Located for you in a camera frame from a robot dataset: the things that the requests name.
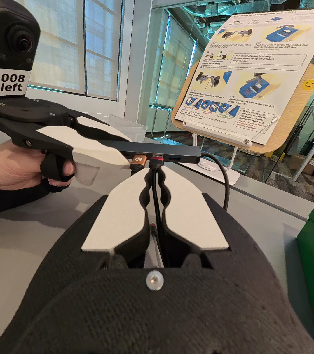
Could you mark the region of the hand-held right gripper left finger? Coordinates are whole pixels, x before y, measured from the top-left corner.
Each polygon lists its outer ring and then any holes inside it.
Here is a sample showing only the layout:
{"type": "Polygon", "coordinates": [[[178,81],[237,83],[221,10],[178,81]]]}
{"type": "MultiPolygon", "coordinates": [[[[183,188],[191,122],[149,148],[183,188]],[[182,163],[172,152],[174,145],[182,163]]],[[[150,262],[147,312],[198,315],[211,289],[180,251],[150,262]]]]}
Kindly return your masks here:
{"type": "Polygon", "coordinates": [[[129,268],[144,268],[150,245],[149,202],[150,169],[142,169],[109,193],[81,250],[121,255],[129,268]]]}

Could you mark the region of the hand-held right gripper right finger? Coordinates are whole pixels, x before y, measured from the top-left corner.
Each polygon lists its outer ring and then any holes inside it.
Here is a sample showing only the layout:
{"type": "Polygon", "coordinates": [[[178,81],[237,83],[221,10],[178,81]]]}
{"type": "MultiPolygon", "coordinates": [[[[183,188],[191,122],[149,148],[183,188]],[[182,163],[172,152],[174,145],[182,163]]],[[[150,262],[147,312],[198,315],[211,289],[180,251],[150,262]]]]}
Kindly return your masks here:
{"type": "Polygon", "coordinates": [[[179,268],[189,254],[229,249],[206,194],[168,167],[160,167],[161,252],[165,267],[179,268]]]}

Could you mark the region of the frosted glass window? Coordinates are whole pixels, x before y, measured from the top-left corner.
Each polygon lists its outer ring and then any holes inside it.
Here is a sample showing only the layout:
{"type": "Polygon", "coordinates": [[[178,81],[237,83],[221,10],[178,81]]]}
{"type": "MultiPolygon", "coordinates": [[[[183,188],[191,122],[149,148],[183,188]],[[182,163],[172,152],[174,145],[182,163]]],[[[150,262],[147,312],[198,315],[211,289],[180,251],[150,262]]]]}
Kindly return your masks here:
{"type": "Polygon", "coordinates": [[[30,87],[118,99],[124,1],[17,2],[41,29],[30,87]]]}

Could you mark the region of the person's left hand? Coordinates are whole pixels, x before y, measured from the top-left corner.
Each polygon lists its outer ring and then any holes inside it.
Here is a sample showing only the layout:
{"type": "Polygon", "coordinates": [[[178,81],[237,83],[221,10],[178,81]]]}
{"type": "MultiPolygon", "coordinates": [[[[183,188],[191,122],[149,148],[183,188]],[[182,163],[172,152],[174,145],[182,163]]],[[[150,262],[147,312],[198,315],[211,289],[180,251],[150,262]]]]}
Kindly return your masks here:
{"type": "Polygon", "coordinates": [[[14,191],[41,184],[41,150],[18,147],[11,140],[0,144],[0,190],[14,191]]]}

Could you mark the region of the clear plastic box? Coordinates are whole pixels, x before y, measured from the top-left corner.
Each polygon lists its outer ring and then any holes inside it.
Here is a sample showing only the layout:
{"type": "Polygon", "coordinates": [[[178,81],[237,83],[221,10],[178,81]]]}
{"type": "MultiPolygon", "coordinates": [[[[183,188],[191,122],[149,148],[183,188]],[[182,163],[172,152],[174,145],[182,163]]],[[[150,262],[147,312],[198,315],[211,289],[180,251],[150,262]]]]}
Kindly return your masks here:
{"type": "Polygon", "coordinates": [[[108,123],[119,130],[132,142],[143,143],[146,136],[147,126],[110,114],[108,123]]]}

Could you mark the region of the printed instruction sheet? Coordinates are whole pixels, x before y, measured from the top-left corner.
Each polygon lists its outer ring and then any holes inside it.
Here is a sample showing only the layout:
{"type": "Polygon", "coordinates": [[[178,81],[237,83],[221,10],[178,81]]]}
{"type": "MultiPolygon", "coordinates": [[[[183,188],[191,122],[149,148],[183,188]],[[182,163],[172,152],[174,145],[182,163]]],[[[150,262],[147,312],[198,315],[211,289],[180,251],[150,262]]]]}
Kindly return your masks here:
{"type": "Polygon", "coordinates": [[[266,145],[313,57],[314,8],[231,15],[175,118],[199,135],[266,145]]]}

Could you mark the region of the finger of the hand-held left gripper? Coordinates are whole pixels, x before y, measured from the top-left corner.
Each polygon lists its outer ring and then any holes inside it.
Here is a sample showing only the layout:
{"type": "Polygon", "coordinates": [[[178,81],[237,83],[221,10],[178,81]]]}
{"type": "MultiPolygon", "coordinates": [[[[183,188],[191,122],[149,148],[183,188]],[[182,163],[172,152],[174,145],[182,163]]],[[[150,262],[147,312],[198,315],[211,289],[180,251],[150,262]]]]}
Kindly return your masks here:
{"type": "Polygon", "coordinates": [[[108,124],[84,116],[74,118],[74,129],[78,134],[88,139],[133,142],[108,124]]]}
{"type": "Polygon", "coordinates": [[[71,146],[75,163],[118,170],[129,169],[129,161],[117,149],[83,137],[70,127],[47,126],[38,129],[38,132],[71,146]]]}

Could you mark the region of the grey usb hub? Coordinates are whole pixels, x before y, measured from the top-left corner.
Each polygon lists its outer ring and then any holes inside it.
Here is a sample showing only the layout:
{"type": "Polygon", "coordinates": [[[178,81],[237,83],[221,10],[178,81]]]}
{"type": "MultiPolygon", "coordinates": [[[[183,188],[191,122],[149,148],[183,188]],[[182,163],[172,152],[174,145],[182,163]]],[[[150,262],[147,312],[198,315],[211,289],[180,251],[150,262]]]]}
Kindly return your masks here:
{"type": "Polygon", "coordinates": [[[195,146],[113,140],[98,142],[118,150],[127,159],[132,159],[135,155],[145,155],[150,160],[152,156],[161,155],[165,162],[197,164],[202,157],[200,149],[195,146]]]}

